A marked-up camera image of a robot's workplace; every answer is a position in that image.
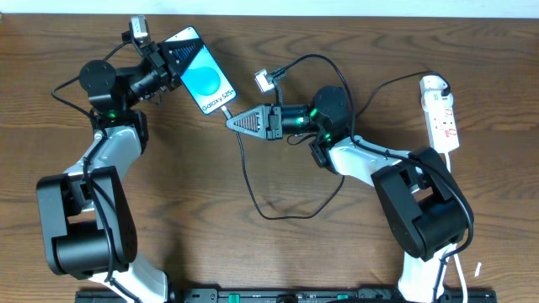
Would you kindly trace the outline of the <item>blue Samsung Galaxy smartphone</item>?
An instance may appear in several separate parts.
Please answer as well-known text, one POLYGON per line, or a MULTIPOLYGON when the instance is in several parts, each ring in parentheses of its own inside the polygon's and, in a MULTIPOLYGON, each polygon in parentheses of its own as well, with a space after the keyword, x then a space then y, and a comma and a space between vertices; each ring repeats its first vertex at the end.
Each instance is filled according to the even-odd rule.
MULTIPOLYGON (((165 42, 202 40, 196 29, 187 27, 165 42)), ((204 46, 180 77, 186 90, 203 114, 211 114, 237 97, 237 92, 218 65, 209 48, 204 46)))

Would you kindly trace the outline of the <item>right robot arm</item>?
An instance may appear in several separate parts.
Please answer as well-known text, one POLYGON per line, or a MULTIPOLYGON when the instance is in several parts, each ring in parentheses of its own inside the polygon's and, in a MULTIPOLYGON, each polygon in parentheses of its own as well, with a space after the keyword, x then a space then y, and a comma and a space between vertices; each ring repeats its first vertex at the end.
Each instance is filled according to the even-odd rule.
POLYGON ((373 187, 404 251, 398 291, 407 301, 441 299, 447 261, 471 244, 474 217, 437 151, 394 151, 351 135, 350 101, 335 86, 319 89, 311 104, 261 104, 226 117, 228 129, 267 141, 311 136, 319 167, 373 187))

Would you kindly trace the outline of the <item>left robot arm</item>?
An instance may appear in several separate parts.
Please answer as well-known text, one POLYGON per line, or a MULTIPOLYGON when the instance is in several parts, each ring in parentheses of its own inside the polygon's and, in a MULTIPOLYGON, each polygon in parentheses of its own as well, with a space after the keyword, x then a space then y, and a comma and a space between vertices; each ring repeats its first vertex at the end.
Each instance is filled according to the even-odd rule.
POLYGON ((136 104, 174 90, 204 44, 194 38, 133 45, 141 62, 89 61, 75 81, 92 105, 93 142, 63 173, 36 184, 45 260, 52 273, 106 286, 126 302, 184 302, 185 294, 138 251, 122 180, 146 150, 146 115, 136 104))

